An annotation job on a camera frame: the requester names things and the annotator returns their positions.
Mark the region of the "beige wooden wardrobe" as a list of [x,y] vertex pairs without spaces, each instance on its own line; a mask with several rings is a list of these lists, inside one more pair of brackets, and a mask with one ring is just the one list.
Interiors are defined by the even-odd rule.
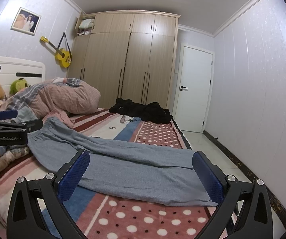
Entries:
[[81,14],[75,27],[68,77],[101,93],[99,106],[116,99],[167,108],[176,59],[180,15],[148,10]]

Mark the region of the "pink striped patterned bed blanket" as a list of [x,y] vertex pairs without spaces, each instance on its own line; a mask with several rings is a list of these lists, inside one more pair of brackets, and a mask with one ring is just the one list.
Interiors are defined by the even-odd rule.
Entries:
[[64,206],[87,238],[194,238],[218,205],[192,168],[175,122],[155,124],[98,110],[73,128],[49,118],[29,136],[30,153],[0,174],[0,223],[16,180],[40,179],[79,149],[90,164]]

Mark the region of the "grey-blue knit pants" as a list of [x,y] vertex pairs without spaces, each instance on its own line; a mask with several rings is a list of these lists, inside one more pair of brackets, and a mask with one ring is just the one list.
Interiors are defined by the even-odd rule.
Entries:
[[90,164],[79,185],[98,193],[171,207],[217,205],[193,169],[190,149],[92,138],[56,117],[28,134],[28,147],[51,172],[57,172],[79,149],[88,151]]

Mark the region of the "black clothes pile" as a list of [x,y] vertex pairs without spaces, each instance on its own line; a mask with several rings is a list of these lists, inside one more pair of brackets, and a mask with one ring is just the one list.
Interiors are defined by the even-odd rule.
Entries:
[[149,121],[156,124],[169,124],[173,116],[169,109],[163,109],[159,103],[152,102],[147,105],[135,103],[130,99],[116,99],[116,103],[109,109],[110,113],[117,113],[123,116],[138,117],[142,121]]

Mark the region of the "white room door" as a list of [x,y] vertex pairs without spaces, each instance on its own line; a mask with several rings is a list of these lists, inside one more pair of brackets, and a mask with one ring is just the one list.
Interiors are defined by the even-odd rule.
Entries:
[[181,45],[173,113],[183,131],[203,131],[210,105],[213,61],[213,52]]

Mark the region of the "framed wall photo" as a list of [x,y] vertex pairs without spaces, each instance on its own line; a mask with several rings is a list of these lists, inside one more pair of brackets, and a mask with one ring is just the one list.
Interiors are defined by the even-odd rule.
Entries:
[[19,8],[12,23],[11,30],[34,36],[41,18],[41,15],[27,9]]

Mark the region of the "yellow ukulele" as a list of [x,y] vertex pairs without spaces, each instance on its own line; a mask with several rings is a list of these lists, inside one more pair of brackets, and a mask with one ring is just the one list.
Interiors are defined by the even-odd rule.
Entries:
[[[65,39],[66,41],[66,45],[68,50],[64,49],[64,48],[60,48],[60,45],[62,43],[62,41]],[[42,36],[40,38],[40,41],[48,44],[52,49],[54,49],[55,51],[55,59],[56,61],[58,61],[59,65],[62,68],[68,68],[71,65],[71,61],[72,61],[72,55],[71,55],[71,49],[69,47],[68,41],[67,41],[67,36],[65,33],[63,33],[58,46],[55,46],[54,44],[52,44],[52,42],[50,42],[48,40],[48,38],[46,38],[45,36]]]

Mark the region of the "pink grey striped duvet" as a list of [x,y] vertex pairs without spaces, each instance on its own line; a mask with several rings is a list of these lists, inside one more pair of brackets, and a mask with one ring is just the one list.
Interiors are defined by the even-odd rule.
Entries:
[[54,110],[84,115],[96,112],[100,97],[96,88],[81,79],[59,78],[22,89],[7,99],[0,109],[28,107],[40,119]]

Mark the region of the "green plush toy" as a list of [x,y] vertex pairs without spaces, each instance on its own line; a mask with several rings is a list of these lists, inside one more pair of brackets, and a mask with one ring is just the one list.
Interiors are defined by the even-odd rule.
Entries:
[[10,91],[9,94],[10,95],[15,95],[17,92],[21,91],[22,89],[27,88],[28,82],[24,79],[24,78],[20,78],[16,81],[14,81],[11,85],[10,85]]

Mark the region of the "white bed headboard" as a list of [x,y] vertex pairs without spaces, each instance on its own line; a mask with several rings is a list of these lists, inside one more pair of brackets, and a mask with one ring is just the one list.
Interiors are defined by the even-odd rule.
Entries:
[[0,66],[0,85],[5,93],[9,93],[11,84],[20,78],[30,86],[45,81],[46,67],[41,62],[0,56]]

